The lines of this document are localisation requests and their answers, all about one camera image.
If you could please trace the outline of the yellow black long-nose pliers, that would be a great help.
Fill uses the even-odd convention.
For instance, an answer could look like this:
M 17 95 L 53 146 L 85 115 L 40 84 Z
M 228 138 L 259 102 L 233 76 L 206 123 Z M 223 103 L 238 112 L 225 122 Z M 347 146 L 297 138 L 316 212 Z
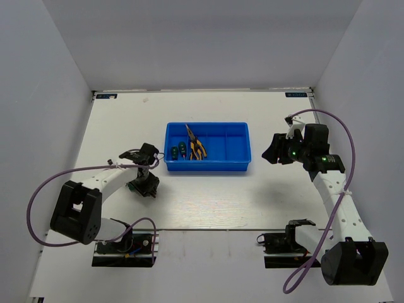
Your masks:
M 186 124 L 187 134 L 190 140 L 190 148 L 191 152 L 201 152 L 203 154 L 203 160 L 208 156 L 205 147 L 203 146 L 202 142 L 198 139 L 197 136 L 191 131 L 189 126 Z

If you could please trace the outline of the yellow black short pliers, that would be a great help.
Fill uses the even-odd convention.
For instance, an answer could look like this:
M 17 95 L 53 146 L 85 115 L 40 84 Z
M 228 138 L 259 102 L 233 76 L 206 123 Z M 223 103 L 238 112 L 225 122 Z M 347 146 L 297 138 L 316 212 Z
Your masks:
M 189 156 L 189 160 L 203 160 L 203 154 L 199 151 L 192 151 Z

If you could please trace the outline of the green hex key set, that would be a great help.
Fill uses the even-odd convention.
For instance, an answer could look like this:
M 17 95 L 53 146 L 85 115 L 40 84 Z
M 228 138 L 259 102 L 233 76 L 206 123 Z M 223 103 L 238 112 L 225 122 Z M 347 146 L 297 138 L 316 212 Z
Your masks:
M 127 187 L 131 192 L 134 192 L 134 187 L 131 183 L 127 183 Z

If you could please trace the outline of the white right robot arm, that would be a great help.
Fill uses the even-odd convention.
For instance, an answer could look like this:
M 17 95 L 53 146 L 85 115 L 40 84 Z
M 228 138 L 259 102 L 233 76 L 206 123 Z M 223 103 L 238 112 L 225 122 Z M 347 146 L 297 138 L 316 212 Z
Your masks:
M 375 241 L 365 227 L 345 186 L 345 167 L 330 154 L 329 129 L 324 124 L 292 126 L 276 133 L 262 157 L 271 164 L 300 162 L 309 173 L 329 217 L 324 231 L 310 220 L 291 220 L 285 227 L 286 246 L 303 248 L 321 265 L 328 285 L 374 286 L 388 258 L 384 242 Z

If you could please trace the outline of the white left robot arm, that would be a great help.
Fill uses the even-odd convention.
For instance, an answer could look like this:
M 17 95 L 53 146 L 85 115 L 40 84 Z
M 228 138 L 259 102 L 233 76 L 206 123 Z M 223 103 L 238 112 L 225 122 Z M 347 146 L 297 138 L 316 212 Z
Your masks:
M 130 164 L 112 164 L 108 169 L 83 181 L 64 183 L 50 220 L 50 228 L 82 244 L 111 242 L 120 252 L 133 246 L 129 225 L 102 217 L 102 205 L 118 189 L 127 186 L 142 197 L 154 198 L 159 178 L 150 170 L 158 164 L 159 150 L 143 143 L 137 150 L 119 155 Z

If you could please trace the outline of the blue label sticker right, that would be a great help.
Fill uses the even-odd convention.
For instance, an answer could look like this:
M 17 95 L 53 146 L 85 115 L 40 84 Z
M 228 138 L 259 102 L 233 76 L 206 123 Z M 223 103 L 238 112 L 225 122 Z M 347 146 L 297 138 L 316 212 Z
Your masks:
M 307 98 L 306 92 L 285 92 L 287 98 Z

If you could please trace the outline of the blue label sticker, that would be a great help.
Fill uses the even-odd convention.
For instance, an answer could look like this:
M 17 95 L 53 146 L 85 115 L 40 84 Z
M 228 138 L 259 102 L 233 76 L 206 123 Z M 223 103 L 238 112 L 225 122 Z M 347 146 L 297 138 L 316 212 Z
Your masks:
M 306 92 L 285 92 L 287 98 L 307 98 Z
M 116 99 L 116 93 L 99 93 L 95 96 L 96 99 L 108 100 L 108 99 Z

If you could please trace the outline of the blue plastic divided bin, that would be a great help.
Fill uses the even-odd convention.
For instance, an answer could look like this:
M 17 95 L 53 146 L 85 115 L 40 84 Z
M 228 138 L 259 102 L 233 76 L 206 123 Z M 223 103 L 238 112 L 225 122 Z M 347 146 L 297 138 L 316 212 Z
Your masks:
M 190 140 L 186 124 L 206 149 L 204 160 L 189 160 Z M 186 159 L 172 160 L 170 149 L 180 141 L 187 145 Z M 170 122 L 165 133 L 165 156 L 170 172 L 245 172 L 251 163 L 249 128 L 245 122 Z

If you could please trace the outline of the blue label sticker left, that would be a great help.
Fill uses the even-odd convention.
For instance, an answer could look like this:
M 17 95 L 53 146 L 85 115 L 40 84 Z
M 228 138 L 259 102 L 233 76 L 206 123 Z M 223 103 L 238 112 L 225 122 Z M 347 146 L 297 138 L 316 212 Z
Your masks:
M 108 99 L 116 99 L 116 93 L 99 93 L 95 96 L 96 99 L 108 100 Z

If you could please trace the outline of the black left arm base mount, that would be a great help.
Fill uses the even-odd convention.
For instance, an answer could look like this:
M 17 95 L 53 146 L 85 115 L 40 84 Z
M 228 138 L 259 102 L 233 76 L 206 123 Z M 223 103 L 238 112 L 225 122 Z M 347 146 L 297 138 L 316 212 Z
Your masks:
M 152 268 L 157 260 L 158 233 L 135 230 L 120 242 L 97 243 L 92 267 Z

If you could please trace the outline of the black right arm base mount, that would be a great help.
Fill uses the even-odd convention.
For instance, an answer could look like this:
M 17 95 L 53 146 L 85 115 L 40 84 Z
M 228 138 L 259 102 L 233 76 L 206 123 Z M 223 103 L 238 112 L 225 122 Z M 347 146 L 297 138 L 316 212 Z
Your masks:
M 285 233 L 263 233 L 257 236 L 256 241 L 264 248 L 266 269 L 297 269 L 312 256 L 302 246 L 289 245 Z

